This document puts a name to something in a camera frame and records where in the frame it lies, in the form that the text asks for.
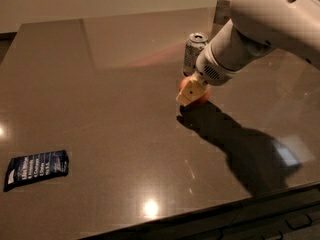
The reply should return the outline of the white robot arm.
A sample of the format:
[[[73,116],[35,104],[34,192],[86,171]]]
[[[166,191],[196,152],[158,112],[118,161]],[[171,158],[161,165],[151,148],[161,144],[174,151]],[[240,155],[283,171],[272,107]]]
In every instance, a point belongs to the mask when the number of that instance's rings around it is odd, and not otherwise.
[[[229,0],[230,19],[196,59],[177,101],[188,106],[276,48],[320,69],[319,0]]]

